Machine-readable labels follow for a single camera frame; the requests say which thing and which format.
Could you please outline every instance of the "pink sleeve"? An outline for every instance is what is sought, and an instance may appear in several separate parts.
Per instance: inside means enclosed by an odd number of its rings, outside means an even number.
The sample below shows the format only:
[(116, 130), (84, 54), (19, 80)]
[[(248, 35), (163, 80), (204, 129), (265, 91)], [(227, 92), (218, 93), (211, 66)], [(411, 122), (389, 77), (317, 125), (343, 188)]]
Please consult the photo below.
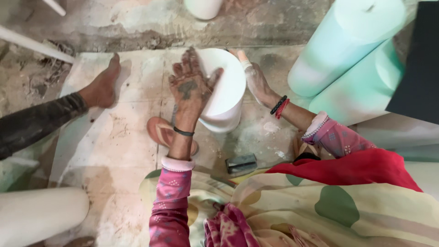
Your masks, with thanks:
[(189, 247), (187, 197), (191, 189), (194, 164), (191, 161), (162, 159), (163, 169), (158, 179), (149, 234), (151, 247)]
[(310, 145), (322, 145), (337, 159), (357, 151), (376, 148), (371, 141), (329, 118), (325, 112), (320, 112), (314, 118), (310, 128), (302, 140)]

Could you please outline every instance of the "red thread bracelet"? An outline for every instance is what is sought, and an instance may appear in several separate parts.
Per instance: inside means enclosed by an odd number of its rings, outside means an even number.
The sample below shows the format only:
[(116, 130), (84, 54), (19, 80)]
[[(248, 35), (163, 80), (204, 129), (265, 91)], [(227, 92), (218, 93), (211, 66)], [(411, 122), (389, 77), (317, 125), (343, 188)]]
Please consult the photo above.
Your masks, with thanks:
[(279, 109), (277, 109), (277, 111), (276, 111), (276, 119), (281, 119), (281, 114), (282, 114), (282, 111), (285, 109), (285, 107), (287, 106), (287, 104), (288, 104), (288, 102), (290, 102), (290, 99), (286, 99), (285, 101), (284, 101), (284, 103), (282, 103), (282, 105), (279, 107)]

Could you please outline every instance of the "pink cuff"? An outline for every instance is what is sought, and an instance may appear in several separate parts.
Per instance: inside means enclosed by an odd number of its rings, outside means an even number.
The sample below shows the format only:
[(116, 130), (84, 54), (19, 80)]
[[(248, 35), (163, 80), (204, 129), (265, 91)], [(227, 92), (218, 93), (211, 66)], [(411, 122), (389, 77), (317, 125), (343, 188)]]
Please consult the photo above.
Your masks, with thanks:
[(306, 130), (302, 138), (307, 138), (317, 133), (322, 125), (327, 121), (328, 114), (324, 111), (320, 111), (316, 117), (311, 121), (311, 125)]
[(195, 167), (195, 162), (192, 160), (175, 160), (164, 156), (162, 157), (162, 166), (169, 171), (191, 171)]

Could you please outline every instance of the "black wristband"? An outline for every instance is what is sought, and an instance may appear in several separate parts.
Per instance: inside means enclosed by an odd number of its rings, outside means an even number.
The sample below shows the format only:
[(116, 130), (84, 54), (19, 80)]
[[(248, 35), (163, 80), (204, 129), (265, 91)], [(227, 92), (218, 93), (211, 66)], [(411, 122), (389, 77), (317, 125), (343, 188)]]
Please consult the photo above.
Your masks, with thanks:
[(276, 113), (277, 109), (279, 109), (279, 107), (284, 103), (285, 100), (287, 100), (287, 96), (284, 95), (281, 100), (279, 100), (279, 102), (277, 103), (277, 105), (273, 108), (273, 110), (271, 110), (270, 114), (273, 115)]
[(177, 127), (174, 127), (174, 131), (177, 132), (178, 134), (184, 135), (184, 136), (194, 136), (194, 134), (195, 134), (195, 132), (181, 131)]

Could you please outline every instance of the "tattooed hand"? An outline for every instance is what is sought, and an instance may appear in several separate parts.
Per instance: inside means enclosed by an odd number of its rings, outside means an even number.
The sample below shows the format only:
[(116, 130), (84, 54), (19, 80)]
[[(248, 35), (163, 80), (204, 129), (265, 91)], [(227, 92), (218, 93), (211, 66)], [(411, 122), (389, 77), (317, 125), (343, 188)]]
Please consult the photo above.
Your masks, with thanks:
[(178, 106), (176, 127), (182, 131), (193, 132), (224, 69), (215, 70), (210, 79), (206, 79), (193, 47), (183, 54), (181, 60), (181, 63), (173, 65), (175, 75), (169, 77), (169, 87)]

